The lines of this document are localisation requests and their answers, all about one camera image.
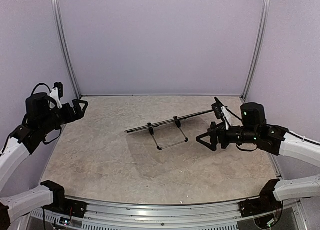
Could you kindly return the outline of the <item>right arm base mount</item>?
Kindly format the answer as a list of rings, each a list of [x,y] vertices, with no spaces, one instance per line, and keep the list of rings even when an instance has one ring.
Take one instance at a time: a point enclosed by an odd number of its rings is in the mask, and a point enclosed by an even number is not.
[[[275,198],[270,199],[269,197],[257,197],[239,202],[240,213],[243,218],[274,211],[282,207],[282,201],[277,201]]]

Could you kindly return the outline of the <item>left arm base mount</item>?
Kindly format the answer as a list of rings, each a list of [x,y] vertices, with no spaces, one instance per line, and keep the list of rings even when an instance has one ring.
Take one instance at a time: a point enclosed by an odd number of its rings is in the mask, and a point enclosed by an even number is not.
[[[68,215],[70,217],[84,218],[88,204],[84,201],[70,199],[70,198],[56,198],[53,203],[45,205],[46,210],[56,213]]]

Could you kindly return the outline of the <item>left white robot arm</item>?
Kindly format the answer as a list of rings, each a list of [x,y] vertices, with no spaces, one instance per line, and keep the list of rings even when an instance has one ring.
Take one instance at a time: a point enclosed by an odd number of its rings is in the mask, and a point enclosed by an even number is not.
[[[63,94],[63,84],[56,82],[48,92],[34,89],[26,99],[23,121],[7,136],[0,152],[1,188],[40,144],[51,143],[46,140],[49,133],[61,131],[63,125],[84,117],[89,103],[74,99],[72,103],[63,104]],[[75,209],[65,197],[64,187],[46,180],[28,191],[0,199],[0,228],[7,230],[16,219],[39,207],[66,214],[72,214]]]

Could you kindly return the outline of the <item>right aluminium corner post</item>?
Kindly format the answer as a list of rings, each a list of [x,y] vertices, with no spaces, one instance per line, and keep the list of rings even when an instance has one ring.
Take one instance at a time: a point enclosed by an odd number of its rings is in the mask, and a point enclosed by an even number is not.
[[[259,25],[258,25],[258,32],[257,32],[256,41],[255,41],[255,47],[253,49],[253,55],[252,55],[252,59],[250,62],[247,79],[246,79],[246,82],[244,85],[244,90],[241,95],[241,99],[243,100],[243,102],[245,102],[247,100],[249,92],[250,92],[250,88],[251,88],[253,80],[254,80],[254,75],[255,75],[255,72],[257,69],[257,65],[258,65],[258,61],[259,61],[259,57],[260,57],[260,53],[261,53],[261,49],[262,49],[262,45],[263,45],[263,41],[264,41],[264,35],[265,35],[266,26],[267,26],[267,22],[268,22],[268,15],[269,15],[268,13],[270,10],[271,0],[263,0],[262,4],[263,5],[262,5],[262,9],[261,9],[261,15],[260,15],[260,21],[259,21]]]

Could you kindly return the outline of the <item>aluminium corner post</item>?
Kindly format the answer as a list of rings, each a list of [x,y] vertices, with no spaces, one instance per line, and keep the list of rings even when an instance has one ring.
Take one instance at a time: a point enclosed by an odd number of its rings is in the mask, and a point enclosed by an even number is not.
[[[51,0],[51,3],[52,3],[55,24],[57,28],[58,39],[61,46],[60,48],[61,48],[62,56],[66,65],[66,70],[67,70],[67,73],[71,82],[71,86],[76,98],[81,99],[82,95],[81,95],[80,87],[77,81],[76,73],[73,68],[70,51],[69,51],[67,39],[65,36],[66,34],[65,34],[64,25],[63,25],[62,11],[59,5],[60,0]]]
[[[241,99],[243,100],[243,102],[245,102],[247,100],[249,92],[250,92],[250,88],[251,88],[253,80],[254,80],[254,75],[255,75],[255,72],[257,69],[257,65],[258,65],[258,61],[259,61],[259,57],[260,57],[260,53],[261,53],[261,49],[262,49],[262,45],[263,45],[263,41],[264,41],[264,35],[265,35],[266,26],[267,26],[267,22],[268,22],[268,15],[269,15],[268,13],[270,10],[271,0],[263,0],[262,4],[263,5],[262,5],[262,9],[261,9],[261,15],[260,15],[260,21],[259,21],[259,25],[258,25],[258,32],[257,32],[256,41],[255,41],[255,47],[253,49],[253,55],[252,55],[252,59],[250,62],[247,79],[246,79],[246,82],[244,85],[244,90],[241,95]]]

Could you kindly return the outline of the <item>front aluminium rail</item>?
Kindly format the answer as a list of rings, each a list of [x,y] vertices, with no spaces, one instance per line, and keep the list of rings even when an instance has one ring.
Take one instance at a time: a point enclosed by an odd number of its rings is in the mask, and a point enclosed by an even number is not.
[[[27,219],[27,230],[257,230],[257,222],[270,213],[243,217],[240,200],[215,203],[152,205],[84,199],[83,218],[41,208]]]

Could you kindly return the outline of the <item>left aluminium corner post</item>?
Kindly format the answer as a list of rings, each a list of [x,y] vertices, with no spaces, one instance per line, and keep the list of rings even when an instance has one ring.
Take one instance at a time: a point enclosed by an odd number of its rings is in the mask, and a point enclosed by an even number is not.
[[[81,99],[82,95],[81,95],[80,87],[77,81],[76,73],[73,68],[70,51],[69,51],[67,39],[65,36],[66,34],[65,34],[64,25],[63,25],[62,11],[59,5],[60,0],[51,0],[51,3],[52,3],[55,24],[57,28],[58,39],[61,46],[60,48],[61,48],[62,56],[66,65],[66,70],[67,70],[67,73],[71,82],[71,86],[76,98]]]

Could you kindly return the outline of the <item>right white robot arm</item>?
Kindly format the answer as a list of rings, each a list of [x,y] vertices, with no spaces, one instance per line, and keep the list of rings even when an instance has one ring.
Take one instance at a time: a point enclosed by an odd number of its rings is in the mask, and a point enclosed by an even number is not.
[[[276,156],[287,156],[299,159],[314,166],[320,165],[320,144],[288,128],[267,123],[264,106],[256,102],[242,104],[241,125],[233,126],[228,116],[230,111],[216,102],[212,109],[222,122],[212,122],[207,132],[196,137],[196,140],[212,151],[217,146],[225,149],[229,144],[254,144],[256,148]],[[283,201],[295,198],[310,198],[320,194],[320,177],[313,175],[291,180],[271,179],[260,191],[259,197],[243,201],[245,210],[266,212],[283,206]]]

